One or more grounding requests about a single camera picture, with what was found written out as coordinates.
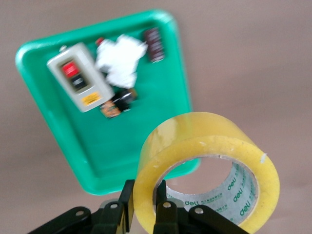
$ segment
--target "red object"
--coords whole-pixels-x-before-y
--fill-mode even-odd
[[[102,41],[104,41],[104,38],[97,39],[96,40],[96,45],[99,46],[102,43]]]
[[[77,68],[76,64],[73,61],[65,64],[62,67],[62,70],[65,73],[65,75],[67,76],[67,78],[71,78],[74,75],[79,73],[79,69]]]

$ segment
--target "brown background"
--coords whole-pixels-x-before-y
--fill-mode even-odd
[[[117,196],[79,186],[15,69],[18,47],[151,8],[179,24],[194,110],[234,121],[276,165],[279,204],[258,233],[310,233],[310,0],[1,0],[0,233],[26,233],[74,206],[95,211]],[[213,184],[224,165],[212,164]],[[195,189],[203,187],[203,168],[189,178]],[[132,233],[144,231],[135,222]]]

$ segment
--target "red cap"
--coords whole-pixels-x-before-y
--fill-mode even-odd
[[[101,45],[102,41],[104,41],[104,38],[99,38],[96,40],[96,45],[99,46]]]

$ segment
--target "screw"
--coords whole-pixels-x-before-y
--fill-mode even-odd
[[[112,204],[111,205],[111,209],[115,209],[115,208],[117,208],[118,207],[118,204]]]
[[[194,211],[195,211],[195,213],[196,213],[196,214],[199,214],[199,215],[201,215],[201,214],[203,214],[203,213],[204,213],[204,210],[203,210],[202,208],[198,208],[198,207],[197,207],[197,208],[195,208],[195,210],[194,210]]]
[[[165,208],[170,208],[171,204],[169,202],[165,202],[164,204],[162,204],[162,206]]]
[[[84,214],[84,211],[77,211],[76,212],[76,216],[80,216],[80,215],[83,215]]]

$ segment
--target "inner surface of tape roll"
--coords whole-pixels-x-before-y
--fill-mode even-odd
[[[182,200],[188,209],[202,203],[213,206],[251,234],[268,220],[279,197],[278,174],[271,160],[228,119],[188,113],[159,125],[142,147],[133,197],[138,221],[148,233],[153,233],[154,196],[160,181],[176,165],[203,156],[234,162],[225,181],[199,195],[169,189],[169,197]]]
[[[201,157],[232,160],[223,155]],[[213,178],[205,178],[205,175],[201,179],[206,180],[207,184],[213,180]],[[201,194],[184,194],[167,186],[167,197],[182,201],[187,211],[197,205],[209,206],[238,225],[253,211],[258,197],[258,185],[254,174],[248,167],[239,162],[233,162],[229,175],[215,189]]]

